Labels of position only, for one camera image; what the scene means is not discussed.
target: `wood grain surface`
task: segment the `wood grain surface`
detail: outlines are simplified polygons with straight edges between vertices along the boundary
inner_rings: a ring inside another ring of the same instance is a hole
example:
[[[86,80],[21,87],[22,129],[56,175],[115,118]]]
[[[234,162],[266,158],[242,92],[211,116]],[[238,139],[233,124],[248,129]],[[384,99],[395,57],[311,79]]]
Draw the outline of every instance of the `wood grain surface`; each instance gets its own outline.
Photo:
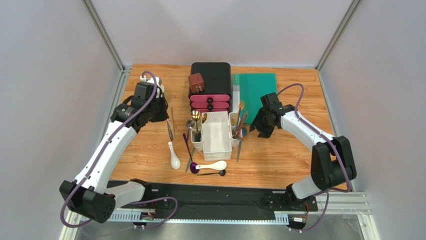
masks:
[[[143,71],[151,71],[160,76],[165,87],[165,96],[174,113],[175,139],[174,151],[180,158],[181,167],[177,170],[170,165],[169,135],[166,122],[148,123],[130,143],[118,161],[111,178],[130,180],[133,178],[147,182],[238,186],[256,188],[285,189],[310,174],[311,153],[294,136],[284,130],[275,130],[271,138],[257,138],[258,133],[250,132],[242,144],[239,162],[237,151],[232,159],[227,160],[226,175],[218,174],[197,176],[189,170],[185,172],[189,154],[183,133],[187,132],[185,122],[190,117],[188,99],[189,65],[135,64],[122,99],[132,95]],[[293,84],[302,83],[305,87],[299,111],[320,129],[332,133],[326,103],[320,86],[318,73],[314,69],[290,69],[267,67],[232,67],[232,73],[275,73],[278,91]],[[300,88],[292,87],[279,96],[283,105],[295,105],[300,95]],[[195,151],[197,164],[211,164],[204,161],[202,155]],[[215,172],[202,169],[200,173]]]

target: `white ceramic spoon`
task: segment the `white ceramic spoon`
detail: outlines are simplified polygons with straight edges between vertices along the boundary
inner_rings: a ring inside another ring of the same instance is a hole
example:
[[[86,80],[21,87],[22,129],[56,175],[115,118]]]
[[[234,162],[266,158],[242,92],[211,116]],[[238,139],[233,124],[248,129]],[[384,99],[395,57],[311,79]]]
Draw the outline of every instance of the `white ceramic spoon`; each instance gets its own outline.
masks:
[[[195,166],[195,169],[214,169],[214,170],[224,170],[227,168],[227,162],[226,161],[217,161],[213,164],[209,165],[197,165]]]
[[[171,155],[170,165],[174,169],[179,169],[181,167],[181,160],[179,160],[179,157],[176,155],[171,141],[168,142],[168,147],[170,148],[170,155]]]

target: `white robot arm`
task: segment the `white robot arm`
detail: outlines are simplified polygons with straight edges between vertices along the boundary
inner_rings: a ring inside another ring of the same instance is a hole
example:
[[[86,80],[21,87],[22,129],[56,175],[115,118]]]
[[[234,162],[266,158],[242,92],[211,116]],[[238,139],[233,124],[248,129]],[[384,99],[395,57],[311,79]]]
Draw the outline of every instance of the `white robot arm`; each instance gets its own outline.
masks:
[[[263,107],[254,118],[250,132],[256,129],[258,137],[269,138],[274,128],[278,127],[290,132],[312,152],[310,175],[286,188],[288,206],[300,207],[307,198],[346,181],[339,162],[331,160],[330,154],[334,155],[335,152],[330,143],[335,145],[349,180],[355,179],[357,171],[346,137],[334,137],[322,131],[296,112],[294,106],[283,106],[276,93],[267,94],[260,100]]]
[[[169,118],[168,104],[163,93],[164,87],[161,85],[160,78],[156,77],[156,81],[152,78],[148,81],[141,78],[136,85],[134,95],[114,109],[105,136],[90,161],[74,181],[64,180],[59,188],[71,211],[103,223],[114,209],[144,199],[146,188],[151,186],[149,183],[132,179],[124,185],[112,188],[107,188],[107,184],[123,151],[139,130],[148,122],[161,122]]]

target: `white wall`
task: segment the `white wall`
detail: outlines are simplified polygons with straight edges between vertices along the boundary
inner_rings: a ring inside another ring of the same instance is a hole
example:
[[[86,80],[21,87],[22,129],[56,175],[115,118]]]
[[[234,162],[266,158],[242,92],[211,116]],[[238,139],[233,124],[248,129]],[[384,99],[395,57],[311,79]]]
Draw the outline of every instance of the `white wall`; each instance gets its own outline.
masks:
[[[81,1],[0,1],[0,235],[58,239],[118,71]]]
[[[425,9],[362,1],[321,73],[383,240],[426,236]]]
[[[351,0],[93,0],[125,65],[314,67]]]

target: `teal cutting board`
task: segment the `teal cutting board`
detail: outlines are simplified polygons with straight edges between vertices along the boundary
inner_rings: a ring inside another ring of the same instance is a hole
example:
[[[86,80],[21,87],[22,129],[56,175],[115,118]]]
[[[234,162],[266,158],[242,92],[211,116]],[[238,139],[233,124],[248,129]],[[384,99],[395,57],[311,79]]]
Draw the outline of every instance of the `teal cutting board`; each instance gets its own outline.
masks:
[[[277,92],[275,73],[234,73],[232,84],[239,85],[239,99],[248,111],[246,124],[251,124],[262,107],[261,97]]]

